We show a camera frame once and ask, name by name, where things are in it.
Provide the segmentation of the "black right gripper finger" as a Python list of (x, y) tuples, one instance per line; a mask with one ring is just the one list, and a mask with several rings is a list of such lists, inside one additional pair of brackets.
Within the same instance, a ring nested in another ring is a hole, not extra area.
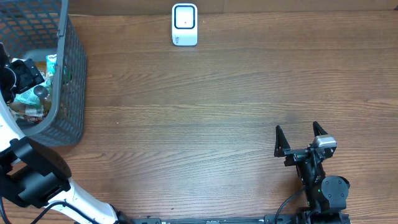
[(275, 127), (275, 133), (276, 133), (275, 150), (276, 151), (290, 150), (290, 145), (287, 139), (285, 138), (282, 128), (279, 125)]
[(313, 132), (315, 137), (328, 134), (317, 121), (313, 122)]

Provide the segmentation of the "teal snack bar wrapper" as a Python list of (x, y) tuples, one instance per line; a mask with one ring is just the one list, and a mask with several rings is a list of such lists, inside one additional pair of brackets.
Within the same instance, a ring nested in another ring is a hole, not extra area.
[[(52, 93), (52, 81), (55, 75), (55, 64), (57, 62), (57, 55), (47, 55), (44, 61), (34, 62), (35, 66), (38, 68), (44, 82), (40, 86), (46, 87), (49, 93)], [(25, 103), (27, 105), (39, 105), (39, 97), (34, 94), (34, 88), (31, 88), (22, 94), (17, 94), (14, 100), (15, 102)]]

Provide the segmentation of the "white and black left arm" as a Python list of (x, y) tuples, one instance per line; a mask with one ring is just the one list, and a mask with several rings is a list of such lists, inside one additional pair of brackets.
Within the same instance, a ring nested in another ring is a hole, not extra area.
[(1, 49), (1, 199), (23, 208), (41, 208), (34, 223), (49, 210), (76, 223), (130, 223), (122, 211), (82, 189), (57, 152), (27, 137), (16, 124), (7, 105), (23, 91), (21, 78), (41, 76), (34, 63), (25, 60), (21, 65), (12, 67)]

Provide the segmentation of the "brown snack pouch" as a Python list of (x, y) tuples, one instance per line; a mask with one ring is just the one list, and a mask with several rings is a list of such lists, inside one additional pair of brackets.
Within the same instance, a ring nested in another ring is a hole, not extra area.
[(15, 102), (8, 104), (9, 110), (17, 121), (23, 119), (29, 123), (37, 124), (44, 120), (48, 115), (52, 105), (52, 94), (44, 86), (36, 85), (34, 88), (34, 94), (39, 97), (39, 105), (27, 105), (21, 102)]

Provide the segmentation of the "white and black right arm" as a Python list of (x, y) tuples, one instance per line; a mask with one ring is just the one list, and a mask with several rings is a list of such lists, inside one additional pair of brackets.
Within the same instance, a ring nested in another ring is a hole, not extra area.
[[(278, 208), (272, 218), (274, 223), (350, 223), (346, 209), (350, 182), (338, 175), (327, 176), (322, 162), (333, 156), (336, 139), (328, 134), (318, 122), (313, 122), (314, 140), (306, 148), (292, 149), (280, 126), (275, 127), (276, 157), (285, 159), (284, 165), (294, 166), (302, 182), (302, 189), (291, 195)], [(298, 208), (296, 214), (281, 217), (282, 209), (295, 197), (304, 193), (307, 206)]]

